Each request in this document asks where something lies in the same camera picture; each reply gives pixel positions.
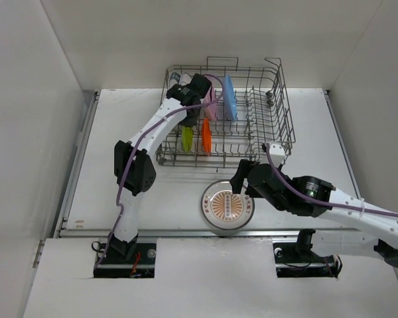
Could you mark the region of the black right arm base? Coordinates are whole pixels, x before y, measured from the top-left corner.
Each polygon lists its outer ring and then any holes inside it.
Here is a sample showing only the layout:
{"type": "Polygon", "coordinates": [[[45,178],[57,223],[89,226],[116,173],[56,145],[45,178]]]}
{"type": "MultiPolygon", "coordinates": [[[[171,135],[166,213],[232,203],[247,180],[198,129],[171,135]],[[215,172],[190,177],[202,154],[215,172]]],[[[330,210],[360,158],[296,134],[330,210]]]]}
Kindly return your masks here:
{"type": "Polygon", "coordinates": [[[273,243],[278,278],[338,278],[343,268],[338,256],[301,255],[295,242],[273,243]]]}

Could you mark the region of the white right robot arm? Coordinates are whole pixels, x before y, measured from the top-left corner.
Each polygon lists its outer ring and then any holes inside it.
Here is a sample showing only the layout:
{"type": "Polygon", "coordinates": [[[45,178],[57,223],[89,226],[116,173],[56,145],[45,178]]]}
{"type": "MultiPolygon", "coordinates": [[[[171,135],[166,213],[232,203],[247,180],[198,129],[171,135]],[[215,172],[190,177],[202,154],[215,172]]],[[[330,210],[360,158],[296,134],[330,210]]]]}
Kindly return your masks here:
{"type": "Polygon", "coordinates": [[[266,199],[275,209],[299,217],[324,219],[344,230],[300,230],[295,256],[308,261],[335,254],[367,256],[398,268],[398,213],[348,195],[312,176],[290,178],[274,164],[241,160],[230,180],[236,194],[266,199]]]}

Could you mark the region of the brown sunburst pattern plate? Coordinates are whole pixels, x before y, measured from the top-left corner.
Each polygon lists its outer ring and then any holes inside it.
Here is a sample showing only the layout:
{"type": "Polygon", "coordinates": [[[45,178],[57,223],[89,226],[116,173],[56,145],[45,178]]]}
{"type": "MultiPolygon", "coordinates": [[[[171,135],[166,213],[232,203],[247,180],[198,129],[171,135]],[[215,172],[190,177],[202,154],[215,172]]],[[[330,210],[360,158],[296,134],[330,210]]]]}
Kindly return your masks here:
{"type": "Polygon", "coordinates": [[[218,180],[203,192],[200,208],[205,220],[223,231],[239,230],[246,226],[255,212],[254,198],[241,187],[240,194],[232,191],[229,180],[218,180]]]}

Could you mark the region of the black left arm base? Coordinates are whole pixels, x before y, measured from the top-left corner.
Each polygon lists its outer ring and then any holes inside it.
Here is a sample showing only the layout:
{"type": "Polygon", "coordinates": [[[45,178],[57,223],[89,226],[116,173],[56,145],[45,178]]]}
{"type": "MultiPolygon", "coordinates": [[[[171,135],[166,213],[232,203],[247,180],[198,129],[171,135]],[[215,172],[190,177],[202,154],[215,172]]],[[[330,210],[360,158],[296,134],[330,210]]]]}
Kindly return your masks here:
{"type": "Polygon", "coordinates": [[[93,276],[94,278],[154,278],[156,257],[156,242],[138,242],[134,255],[129,260],[109,248],[100,264],[94,264],[93,276]]]}

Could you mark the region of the pink plastic plate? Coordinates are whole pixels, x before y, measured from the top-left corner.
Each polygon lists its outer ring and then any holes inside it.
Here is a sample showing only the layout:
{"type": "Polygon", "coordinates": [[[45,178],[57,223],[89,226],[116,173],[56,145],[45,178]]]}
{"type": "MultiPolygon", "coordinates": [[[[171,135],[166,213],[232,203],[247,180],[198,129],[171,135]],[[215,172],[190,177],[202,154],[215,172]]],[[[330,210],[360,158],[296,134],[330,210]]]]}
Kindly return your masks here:
{"type": "Polygon", "coordinates": [[[210,121],[216,121],[218,105],[215,103],[216,90],[214,87],[214,78],[212,76],[206,76],[206,78],[211,81],[211,86],[203,100],[203,103],[208,103],[208,106],[204,108],[204,113],[210,121]]]}

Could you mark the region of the orange plastic plate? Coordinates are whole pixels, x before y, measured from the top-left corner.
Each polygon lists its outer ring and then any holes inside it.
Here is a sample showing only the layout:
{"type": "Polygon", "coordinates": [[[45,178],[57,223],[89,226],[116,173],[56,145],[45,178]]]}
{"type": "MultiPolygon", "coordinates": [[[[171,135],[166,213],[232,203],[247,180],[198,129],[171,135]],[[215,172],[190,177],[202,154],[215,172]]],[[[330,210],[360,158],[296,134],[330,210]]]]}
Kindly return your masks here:
{"type": "Polygon", "coordinates": [[[207,156],[211,155],[212,151],[212,132],[210,130],[210,123],[207,117],[204,117],[201,130],[202,148],[207,156]]]}

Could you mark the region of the blue plastic plate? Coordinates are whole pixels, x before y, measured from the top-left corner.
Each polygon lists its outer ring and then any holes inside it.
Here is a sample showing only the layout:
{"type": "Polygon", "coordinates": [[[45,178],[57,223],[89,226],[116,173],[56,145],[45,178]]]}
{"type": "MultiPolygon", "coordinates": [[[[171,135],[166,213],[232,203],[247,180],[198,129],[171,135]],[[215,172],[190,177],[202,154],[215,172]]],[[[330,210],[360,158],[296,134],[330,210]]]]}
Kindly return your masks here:
{"type": "Polygon", "coordinates": [[[233,122],[237,121],[237,99],[235,98],[235,90],[230,75],[225,75],[223,78],[223,100],[224,111],[226,117],[233,122]]]}

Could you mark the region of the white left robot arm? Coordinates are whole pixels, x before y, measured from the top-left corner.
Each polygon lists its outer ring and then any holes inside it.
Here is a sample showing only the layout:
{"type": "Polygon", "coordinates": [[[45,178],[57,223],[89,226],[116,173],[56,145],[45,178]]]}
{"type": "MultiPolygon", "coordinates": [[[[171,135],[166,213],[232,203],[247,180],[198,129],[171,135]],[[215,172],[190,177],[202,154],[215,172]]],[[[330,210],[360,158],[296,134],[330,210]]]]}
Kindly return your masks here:
{"type": "Polygon", "coordinates": [[[156,179],[151,156],[178,125],[194,127],[201,109],[216,102],[202,103],[212,86],[209,77],[194,74],[186,85],[174,84],[147,124],[129,141],[118,141],[114,147],[114,175],[117,178],[115,204],[119,215],[108,236],[106,250],[126,263],[133,259],[138,237],[141,196],[156,179]]]}

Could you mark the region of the green plastic plate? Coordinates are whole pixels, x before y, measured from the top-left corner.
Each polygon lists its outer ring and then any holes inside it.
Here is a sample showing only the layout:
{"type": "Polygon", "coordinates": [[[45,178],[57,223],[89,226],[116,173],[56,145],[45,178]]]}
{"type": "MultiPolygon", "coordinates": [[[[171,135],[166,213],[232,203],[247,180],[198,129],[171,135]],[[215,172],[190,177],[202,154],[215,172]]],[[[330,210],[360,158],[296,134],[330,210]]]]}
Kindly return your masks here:
{"type": "Polygon", "coordinates": [[[182,150],[190,152],[193,144],[194,130],[192,127],[181,126],[182,150]]]}

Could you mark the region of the green rimmed white plate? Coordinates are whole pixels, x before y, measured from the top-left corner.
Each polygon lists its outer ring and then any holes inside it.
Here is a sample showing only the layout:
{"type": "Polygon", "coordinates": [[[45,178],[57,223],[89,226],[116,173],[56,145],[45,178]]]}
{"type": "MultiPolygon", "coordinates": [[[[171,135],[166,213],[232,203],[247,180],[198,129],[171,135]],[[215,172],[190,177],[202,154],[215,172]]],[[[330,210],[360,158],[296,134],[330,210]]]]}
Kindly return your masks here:
{"type": "Polygon", "coordinates": [[[180,83],[180,74],[178,72],[172,72],[168,79],[168,88],[180,83]]]}

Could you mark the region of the white plate with emblem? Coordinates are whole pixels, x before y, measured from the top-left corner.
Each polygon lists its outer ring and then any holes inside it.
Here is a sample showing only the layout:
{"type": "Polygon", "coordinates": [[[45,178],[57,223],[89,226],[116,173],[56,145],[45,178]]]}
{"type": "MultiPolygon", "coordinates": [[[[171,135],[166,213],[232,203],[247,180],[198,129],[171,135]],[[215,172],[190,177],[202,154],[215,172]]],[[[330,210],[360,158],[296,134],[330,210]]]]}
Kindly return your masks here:
{"type": "Polygon", "coordinates": [[[186,72],[182,73],[180,76],[180,85],[188,85],[192,81],[192,76],[186,72]]]}

